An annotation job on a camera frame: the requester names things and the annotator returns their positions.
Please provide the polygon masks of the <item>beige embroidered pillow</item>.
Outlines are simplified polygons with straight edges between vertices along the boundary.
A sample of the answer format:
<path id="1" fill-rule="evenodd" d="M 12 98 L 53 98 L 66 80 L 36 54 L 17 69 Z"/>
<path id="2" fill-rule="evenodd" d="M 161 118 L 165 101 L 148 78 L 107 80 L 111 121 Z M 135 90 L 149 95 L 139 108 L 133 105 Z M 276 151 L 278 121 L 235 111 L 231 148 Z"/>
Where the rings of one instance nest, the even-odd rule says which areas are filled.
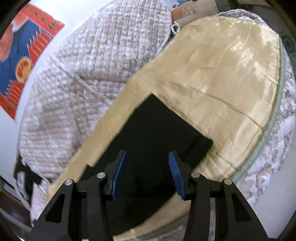
<path id="1" fill-rule="evenodd" d="M 173 21 L 182 28 L 195 20 L 218 13 L 216 1 L 199 0 L 183 3 L 175 7 L 171 14 Z"/>

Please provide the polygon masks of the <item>quilted beige white comforter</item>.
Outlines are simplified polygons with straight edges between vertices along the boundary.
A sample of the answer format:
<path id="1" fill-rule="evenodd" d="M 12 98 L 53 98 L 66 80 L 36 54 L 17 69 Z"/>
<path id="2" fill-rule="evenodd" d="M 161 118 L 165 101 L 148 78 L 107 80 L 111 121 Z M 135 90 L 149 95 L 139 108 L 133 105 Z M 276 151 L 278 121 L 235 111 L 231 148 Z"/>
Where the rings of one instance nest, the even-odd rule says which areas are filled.
<path id="1" fill-rule="evenodd" d="M 227 175 L 244 188 L 251 203 L 264 193 L 271 176 L 285 159 L 295 129 L 295 77 L 280 36 L 260 16 L 235 9 L 205 21 L 227 20 L 253 27 L 272 37 L 285 65 L 276 76 L 274 114 L 263 124 L 234 104 L 214 102 L 222 113 L 205 108 L 205 119 L 214 123 L 202 131 L 214 140 L 210 153 L 197 166 L 211 178 Z M 114 1 L 91 16 L 67 37 L 38 70 L 23 115 L 18 151 L 22 163 L 41 176 L 32 192 L 18 184 L 23 203 L 36 221 L 62 178 L 80 177 L 84 164 L 75 158 L 101 118 L 138 71 L 154 60 L 170 42 L 173 23 L 164 1 Z"/>

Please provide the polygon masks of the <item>red blue wall poster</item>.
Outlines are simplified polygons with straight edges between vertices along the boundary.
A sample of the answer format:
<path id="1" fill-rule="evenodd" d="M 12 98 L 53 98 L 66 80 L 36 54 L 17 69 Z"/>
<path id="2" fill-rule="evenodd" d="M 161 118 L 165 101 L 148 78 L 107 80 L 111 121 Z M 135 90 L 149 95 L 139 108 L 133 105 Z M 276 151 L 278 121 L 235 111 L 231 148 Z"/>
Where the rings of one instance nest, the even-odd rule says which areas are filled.
<path id="1" fill-rule="evenodd" d="M 1 38 L 1 107 L 15 119 L 23 88 L 39 56 L 64 24 L 27 4 Z"/>

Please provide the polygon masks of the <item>golden satin bed sheet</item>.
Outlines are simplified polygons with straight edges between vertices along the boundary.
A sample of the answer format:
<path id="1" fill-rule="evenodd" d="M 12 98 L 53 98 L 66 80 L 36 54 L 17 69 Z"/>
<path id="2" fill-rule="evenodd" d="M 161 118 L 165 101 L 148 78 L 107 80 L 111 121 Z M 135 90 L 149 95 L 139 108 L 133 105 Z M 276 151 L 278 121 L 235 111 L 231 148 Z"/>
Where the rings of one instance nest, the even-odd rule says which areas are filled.
<path id="1" fill-rule="evenodd" d="M 225 16 L 196 20 L 133 75 L 95 130 L 48 189 L 94 166 L 150 94 L 213 140 L 196 167 L 209 179 L 238 173 L 263 142 L 280 102 L 283 47 L 270 27 Z"/>

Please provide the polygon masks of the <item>black pants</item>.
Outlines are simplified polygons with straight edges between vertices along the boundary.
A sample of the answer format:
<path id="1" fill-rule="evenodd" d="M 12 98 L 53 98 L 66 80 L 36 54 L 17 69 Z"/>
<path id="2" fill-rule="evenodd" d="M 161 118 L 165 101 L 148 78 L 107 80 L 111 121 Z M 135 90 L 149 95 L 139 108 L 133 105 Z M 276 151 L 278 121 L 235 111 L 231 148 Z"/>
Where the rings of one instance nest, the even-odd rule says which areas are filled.
<path id="1" fill-rule="evenodd" d="M 121 150 L 126 152 L 117 182 L 118 196 L 107 202 L 111 231 L 126 232 L 148 219 L 176 192 L 169 153 L 195 168 L 213 142 L 170 110 L 155 95 L 139 105 L 120 133 L 81 180 L 103 171 Z"/>

